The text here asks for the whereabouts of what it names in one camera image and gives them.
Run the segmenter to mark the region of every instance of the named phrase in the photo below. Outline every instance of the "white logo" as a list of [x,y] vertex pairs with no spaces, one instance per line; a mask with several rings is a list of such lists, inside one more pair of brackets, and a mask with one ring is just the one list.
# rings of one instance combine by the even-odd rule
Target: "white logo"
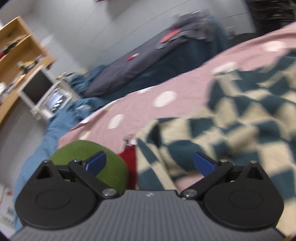
[[151,192],[151,193],[146,194],[146,196],[147,197],[152,197],[152,196],[154,196],[154,194]]

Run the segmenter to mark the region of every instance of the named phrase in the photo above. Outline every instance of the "gray ribbed surface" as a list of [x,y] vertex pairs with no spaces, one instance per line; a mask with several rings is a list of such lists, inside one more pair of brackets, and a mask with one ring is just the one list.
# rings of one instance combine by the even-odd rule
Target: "gray ribbed surface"
[[238,232],[209,219],[195,201],[174,191],[126,191],[103,201],[82,224],[61,231],[24,228],[12,241],[281,241],[275,230]]

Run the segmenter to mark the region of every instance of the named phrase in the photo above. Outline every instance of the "computer monitor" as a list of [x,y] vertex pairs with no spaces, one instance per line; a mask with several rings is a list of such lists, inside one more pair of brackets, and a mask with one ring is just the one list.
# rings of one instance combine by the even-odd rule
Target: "computer monitor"
[[34,108],[48,97],[56,85],[51,74],[41,66],[28,78],[19,95],[29,107]]

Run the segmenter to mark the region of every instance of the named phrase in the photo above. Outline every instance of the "monitor screen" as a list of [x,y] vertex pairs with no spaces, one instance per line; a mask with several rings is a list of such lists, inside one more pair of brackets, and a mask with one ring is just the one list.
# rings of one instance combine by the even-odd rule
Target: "monitor screen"
[[51,87],[52,82],[42,71],[39,71],[22,91],[36,105]]

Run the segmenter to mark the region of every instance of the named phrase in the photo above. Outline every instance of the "wooden shelf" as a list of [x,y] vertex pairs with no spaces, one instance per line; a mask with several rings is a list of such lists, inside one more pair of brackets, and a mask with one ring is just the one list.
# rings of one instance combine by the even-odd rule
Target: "wooden shelf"
[[2,100],[2,104],[0,105],[0,126],[6,115],[19,99],[18,90],[22,84],[39,66],[50,67],[54,63],[53,57],[35,39],[21,17],[17,17],[0,29],[0,49],[9,43],[15,42],[24,35],[26,35],[26,37],[21,39],[7,55],[0,59],[0,83],[4,82],[6,86],[8,86],[14,78],[21,73],[21,69],[18,66],[20,61],[24,63],[34,61],[41,54],[44,55],[44,58],[30,70],[18,83],[16,88]]

